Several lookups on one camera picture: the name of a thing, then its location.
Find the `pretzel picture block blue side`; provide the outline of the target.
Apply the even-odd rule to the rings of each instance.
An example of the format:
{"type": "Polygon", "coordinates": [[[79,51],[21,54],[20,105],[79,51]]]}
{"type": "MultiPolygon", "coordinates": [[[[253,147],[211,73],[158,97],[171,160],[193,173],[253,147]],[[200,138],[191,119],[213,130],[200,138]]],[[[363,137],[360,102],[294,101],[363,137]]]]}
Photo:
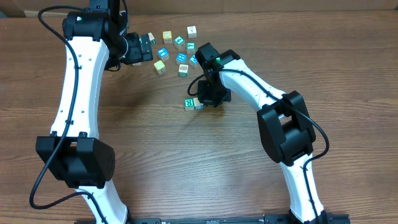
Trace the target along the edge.
{"type": "Polygon", "coordinates": [[[196,110],[203,110],[204,109],[204,107],[205,107],[204,104],[201,103],[198,98],[194,98],[193,102],[194,102],[194,108],[196,110]]]}

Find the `green letter R block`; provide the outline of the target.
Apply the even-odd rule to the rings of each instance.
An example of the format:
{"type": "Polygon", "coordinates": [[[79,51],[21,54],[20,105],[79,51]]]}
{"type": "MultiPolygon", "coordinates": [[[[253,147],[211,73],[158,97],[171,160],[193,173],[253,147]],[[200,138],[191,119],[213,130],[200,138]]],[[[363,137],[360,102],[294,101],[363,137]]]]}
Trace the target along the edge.
{"type": "Polygon", "coordinates": [[[194,110],[195,109],[195,104],[193,98],[187,98],[184,99],[184,107],[185,110],[194,110]]]}

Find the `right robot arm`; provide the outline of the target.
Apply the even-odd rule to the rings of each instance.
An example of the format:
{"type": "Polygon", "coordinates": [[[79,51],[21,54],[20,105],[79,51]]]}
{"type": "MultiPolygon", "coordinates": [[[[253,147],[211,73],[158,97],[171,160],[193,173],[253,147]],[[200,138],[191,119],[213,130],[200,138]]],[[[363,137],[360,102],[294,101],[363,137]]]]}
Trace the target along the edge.
{"type": "Polygon", "coordinates": [[[233,50],[221,54],[207,43],[195,57],[206,78],[196,79],[200,103],[217,107],[235,92],[256,111],[262,146],[280,164],[287,184],[290,222],[327,223],[312,171],[315,131],[324,131],[309,117],[302,95],[270,86],[233,50]]]}

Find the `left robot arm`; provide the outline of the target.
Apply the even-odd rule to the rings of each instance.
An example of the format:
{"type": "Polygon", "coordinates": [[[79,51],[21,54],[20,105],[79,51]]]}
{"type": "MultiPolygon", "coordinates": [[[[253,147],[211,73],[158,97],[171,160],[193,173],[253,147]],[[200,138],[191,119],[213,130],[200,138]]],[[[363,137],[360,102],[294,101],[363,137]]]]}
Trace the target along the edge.
{"type": "Polygon", "coordinates": [[[113,182],[114,149],[99,139],[98,105],[103,73],[152,60],[150,39],[128,32],[124,1],[91,1],[68,11],[57,34],[66,48],[60,105],[50,134],[37,138],[35,150],[44,171],[84,198],[95,223],[131,223],[113,182]]]}

